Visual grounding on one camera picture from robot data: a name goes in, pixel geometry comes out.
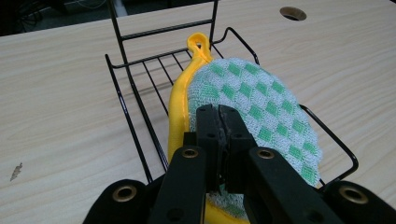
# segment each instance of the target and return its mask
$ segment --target black wire rack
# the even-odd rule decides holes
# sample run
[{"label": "black wire rack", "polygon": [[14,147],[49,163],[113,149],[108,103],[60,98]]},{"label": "black wire rack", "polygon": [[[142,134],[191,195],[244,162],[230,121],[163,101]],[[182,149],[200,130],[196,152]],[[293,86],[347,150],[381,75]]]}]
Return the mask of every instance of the black wire rack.
[{"label": "black wire rack", "polygon": [[[180,25],[175,25],[175,26],[170,26],[170,27],[164,27],[164,28],[160,28],[160,29],[155,29],[155,30],[150,30],[150,31],[146,31],[146,32],[142,32],[142,33],[136,33],[136,34],[131,34],[131,35],[121,35],[120,34],[120,27],[117,21],[117,13],[116,10],[114,8],[114,4],[113,4],[113,0],[107,0],[107,6],[109,8],[109,12],[110,12],[110,17],[113,23],[113,27],[114,27],[114,31],[116,33],[116,37],[119,43],[119,47],[120,47],[120,53],[121,53],[121,57],[123,60],[123,64],[119,64],[119,65],[114,65],[111,63],[110,58],[108,57],[108,55],[106,55],[106,62],[108,65],[108,69],[109,72],[111,74],[117,95],[119,97],[120,100],[120,104],[122,107],[122,110],[124,112],[125,118],[127,120],[128,126],[130,128],[132,137],[134,139],[134,144],[137,150],[137,153],[139,155],[139,158],[142,162],[143,165],[143,169],[146,175],[146,178],[148,180],[148,182],[152,182],[153,181],[153,177],[151,174],[151,171],[149,169],[146,157],[145,157],[145,153],[143,152],[141,143],[139,141],[139,138],[137,136],[136,133],[136,129],[134,128],[134,124],[132,122],[131,115],[128,111],[128,106],[124,101],[124,97],[122,95],[121,89],[120,89],[120,85],[119,85],[119,80],[116,77],[115,71],[118,69],[125,69],[126,71],[126,75],[128,77],[129,80],[129,84],[131,86],[134,98],[137,102],[137,105],[139,107],[141,116],[143,117],[143,120],[147,126],[148,129],[148,133],[150,135],[150,138],[152,140],[152,143],[157,151],[157,154],[160,158],[160,161],[162,163],[162,167],[163,170],[166,172],[167,168],[168,168],[168,160],[166,159],[165,154],[163,153],[163,146],[157,136],[157,133],[155,131],[155,129],[153,128],[153,123],[151,122],[150,116],[148,114],[148,111],[145,107],[145,103],[142,100],[141,97],[141,92],[139,92],[136,82],[134,80],[134,76],[133,76],[133,67],[137,64],[140,64],[141,66],[144,67],[145,73],[147,75],[147,78],[150,81],[151,84],[151,88],[153,89],[153,91],[155,91],[155,94],[157,95],[158,98],[158,104],[160,104],[163,108],[163,113],[166,114],[166,116],[168,115],[168,108],[167,105],[165,103],[165,98],[169,98],[169,96],[164,96],[163,94],[161,94],[161,91],[159,90],[158,85],[156,85],[155,81],[154,81],[154,75],[152,74],[152,72],[150,71],[150,69],[148,68],[148,63],[158,63],[159,67],[162,69],[162,76],[164,76],[166,78],[166,80],[169,81],[169,86],[173,86],[174,84],[174,80],[171,78],[173,76],[171,76],[170,72],[168,71],[169,69],[166,67],[166,65],[164,65],[163,60],[164,59],[172,59],[174,60],[174,64],[176,64],[178,66],[178,68],[180,69],[178,71],[178,74],[181,73],[181,71],[184,70],[181,62],[180,62],[180,55],[183,54],[184,56],[187,55],[187,57],[190,59],[191,58],[191,53],[189,52],[189,50],[187,48],[184,49],[175,49],[175,50],[171,50],[162,54],[158,54],[158,55],[154,55],[151,57],[147,57],[144,59],[140,59],[140,60],[136,60],[136,61],[132,61],[129,62],[126,52],[125,52],[125,47],[123,42],[126,40],[131,40],[131,39],[136,39],[139,37],[144,37],[144,36],[149,36],[149,35],[158,35],[158,34],[162,34],[162,33],[166,33],[166,32],[172,32],[175,30],[180,30],[180,29],[186,29],[186,28],[190,28],[190,27],[194,27],[194,26],[201,26],[201,25],[210,25],[210,35],[209,35],[209,42],[211,44],[211,48],[212,48],[212,53],[217,53],[218,56],[220,56],[221,58],[224,58],[223,54],[220,52],[218,45],[220,45],[226,38],[227,36],[229,36],[229,33],[231,33],[234,37],[236,37],[236,39],[240,42],[240,44],[243,46],[243,48],[247,49],[248,52],[250,52],[254,62],[256,64],[260,64],[259,63],[259,59],[256,55],[256,53],[254,52],[254,50],[248,45],[248,43],[231,27],[228,27],[225,31],[224,31],[224,35],[222,37],[222,39],[217,40],[217,41],[213,41],[213,34],[215,31],[215,24],[216,24],[216,16],[217,16],[217,11],[218,11],[218,5],[219,5],[219,0],[215,0],[213,1],[213,11],[212,11],[212,16],[210,19],[207,20],[202,20],[202,21],[194,21],[194,22],[189,22],[189,23],[184,23],[184,24],[180,24]],[[331,138],[332,140],[341,148],[345,151],[345,153],[348,155],[348,157],[351,159],[352,161],[352,166],[347,169],[346,171],[344,171],[343,173],[341,173],[339,176],[337,176],[335,179],[329,181],[328,183],[325,183],[322,179],[320,179],[320,183],[322,184],[322,187],[319,189],[323,189],[327,184],[330,184],[334,181],[338,181],[341,180],[343,178],[345,178],[346,176],[352,174],[353,172],[355,172],[358,169],[358,160],[355,157],[355,155],[350,151],[350,149],[306,106],[304,105],[300,105],[301,109],[303,111],[305,111],[306,114],[308,114]]]}]

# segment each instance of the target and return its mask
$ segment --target mesh sponge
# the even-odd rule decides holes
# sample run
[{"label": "mesh sponge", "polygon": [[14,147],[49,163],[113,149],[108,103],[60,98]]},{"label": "mesh sponge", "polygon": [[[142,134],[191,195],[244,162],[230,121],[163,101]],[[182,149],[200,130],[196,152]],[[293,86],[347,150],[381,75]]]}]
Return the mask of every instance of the mesh sponge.
[{"label": "mesh sponge", "polygon": [[[201,105],[235,108],[260,147],[277,150],[311,186],[319,181],[322,152],[304,111],[280,79],[255,63],[216,59],[201,67],[188,88],[190,130]],[[208,200],[236,218],[247,219],[242,195],[226,191]]]}]

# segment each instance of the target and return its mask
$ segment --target wooden table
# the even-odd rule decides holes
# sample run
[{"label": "wooden table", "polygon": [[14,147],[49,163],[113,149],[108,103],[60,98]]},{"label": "wooden table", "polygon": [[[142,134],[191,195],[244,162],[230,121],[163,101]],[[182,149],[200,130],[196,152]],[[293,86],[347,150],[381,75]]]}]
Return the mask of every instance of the wooden table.
[{"label": "wooden table", "polygon": [[[290,21],[282,7],[307,18]],[[210,15],[210,4],[120,19],[139,32]],[[232,26],[356,154],[359,170],[347,179],[396,207],[396,6],[388,0],[223,0],[215,39]],[[138,39],[130,59],[183,47],[208,27]],[[249,58],[231,41],[226,56]],[[146,181],[134,141],[108,73],[105,54],[120,63],[110,20],[0,38],[0,222],[80,223],[111,183]],[[163,94],[169,92],[169,86]],[[137,114],[132,94],[126,93]],[[148,110],[166,145],[167,118]],[[136,129],[145,127],[140,118]],[[319,133],[322,177],[349,167],[337,146]],[[147,134],[139,139],[154,177],[163,174]],[[10,181],[14,169],[18,176]]]}]

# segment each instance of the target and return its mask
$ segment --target green and white sponge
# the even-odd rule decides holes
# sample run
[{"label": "green and white sponge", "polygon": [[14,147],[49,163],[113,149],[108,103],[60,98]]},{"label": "green and white sponge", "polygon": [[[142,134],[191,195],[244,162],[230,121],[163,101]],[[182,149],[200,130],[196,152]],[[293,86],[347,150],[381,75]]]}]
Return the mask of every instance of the green and white sponge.
[{"label": "green and white sponge", "polygon": [[[322,158],[318,137],[297,99],[278,77],[255,63],[237,58],[216,59],[195,73],[188,101],[192,131],[199,106],[231,106],[240,113],[258,146],[277,150],[309,185],[318,183]],[[224,195],[211,194],[209,200],[240,217],[236,213],[238,207],[243,209],[242,204],[234,204]]]}]

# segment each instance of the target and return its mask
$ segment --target yellow dish scrubber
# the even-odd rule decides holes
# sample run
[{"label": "yellow dish scrubber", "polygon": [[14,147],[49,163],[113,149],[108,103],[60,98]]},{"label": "yellow dish scrubber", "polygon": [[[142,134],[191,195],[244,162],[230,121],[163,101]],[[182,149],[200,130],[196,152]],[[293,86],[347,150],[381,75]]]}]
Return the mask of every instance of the yellow dish scrubber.
[{"label": "yellow dish scrubber", "polygon": [[[227,105],[240,113],[258,146],[280,152],[315,186],[322,157],[318,137],[291,91],[255,63],[237,58],[213,60],[204,34],[191,35],[187,45],[193,53],[191,63],[177,79],[169,102],[169,159],[182,147],[184,132],[194,131],[199,106]],[[243,195],[228,194],[223,186],[220,191],[207,195],[205,220],[248,223]]]}]

